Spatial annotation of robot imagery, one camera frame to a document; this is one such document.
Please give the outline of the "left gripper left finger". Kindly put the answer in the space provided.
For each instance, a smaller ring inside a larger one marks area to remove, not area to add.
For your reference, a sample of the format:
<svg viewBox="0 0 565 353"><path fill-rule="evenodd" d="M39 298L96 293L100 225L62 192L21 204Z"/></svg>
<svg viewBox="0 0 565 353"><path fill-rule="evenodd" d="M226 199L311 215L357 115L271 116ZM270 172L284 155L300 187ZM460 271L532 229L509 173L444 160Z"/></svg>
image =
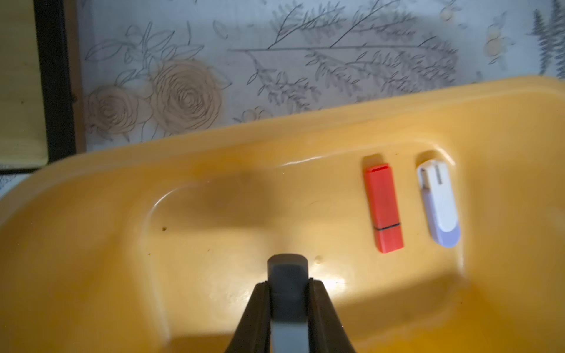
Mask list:
<svg viewBox="0 0 565 353"><path fill-rule="evenodd" d="M225 353L270 352L270 331L270 287L268 282L260 282L254 287Z"/></svg>

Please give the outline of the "red usb flash drive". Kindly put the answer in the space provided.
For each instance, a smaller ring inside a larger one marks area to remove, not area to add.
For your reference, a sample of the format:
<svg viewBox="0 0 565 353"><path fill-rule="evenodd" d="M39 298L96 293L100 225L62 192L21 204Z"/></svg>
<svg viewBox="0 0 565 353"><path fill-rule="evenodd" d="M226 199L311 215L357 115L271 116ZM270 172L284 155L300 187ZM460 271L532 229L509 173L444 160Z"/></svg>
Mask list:
<svg viewBox="0 0 565 353"><path fill-rule="evenodd" d="M404 241L391 166L388 163L372 166L363 176L378 250L387 254L402 249Z"/></svg>

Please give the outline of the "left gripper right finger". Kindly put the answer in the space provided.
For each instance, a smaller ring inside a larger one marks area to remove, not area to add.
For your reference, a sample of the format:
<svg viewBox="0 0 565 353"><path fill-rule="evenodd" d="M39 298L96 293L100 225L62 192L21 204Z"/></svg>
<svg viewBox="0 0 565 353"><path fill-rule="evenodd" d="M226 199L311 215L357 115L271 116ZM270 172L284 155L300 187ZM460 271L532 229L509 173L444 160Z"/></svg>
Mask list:
<svg viewBox="0 0 565 353"><path fill-rule="evenodd" d="M307 311L310 352L355 352L321 280L308 281Z"/></svg>

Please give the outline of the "white purple usb flash drive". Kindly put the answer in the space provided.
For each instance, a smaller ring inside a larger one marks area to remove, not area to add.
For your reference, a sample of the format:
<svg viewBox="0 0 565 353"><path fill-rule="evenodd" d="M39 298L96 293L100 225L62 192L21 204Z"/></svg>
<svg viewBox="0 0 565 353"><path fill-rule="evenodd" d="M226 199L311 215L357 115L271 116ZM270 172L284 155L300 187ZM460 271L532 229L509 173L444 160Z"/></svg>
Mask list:
<svg viewBox="0 0 565 353"><path fill-rule="evenodd" d="M432 239L441 247L455 247L461 228L447 163L425 161L417 167L417 176Z"/></svg>

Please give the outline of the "grey usb flash drive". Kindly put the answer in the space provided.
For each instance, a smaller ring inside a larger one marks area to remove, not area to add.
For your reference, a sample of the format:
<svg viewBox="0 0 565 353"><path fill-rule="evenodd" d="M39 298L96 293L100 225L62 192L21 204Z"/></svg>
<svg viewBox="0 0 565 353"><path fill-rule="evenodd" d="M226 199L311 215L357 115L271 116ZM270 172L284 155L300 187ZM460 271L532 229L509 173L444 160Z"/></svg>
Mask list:
<svg viewBox="0 0 565 353"><path fill-rule="evenodd" d="M273 352L308 352L308 260L276 254L268 260Z"/></svg>

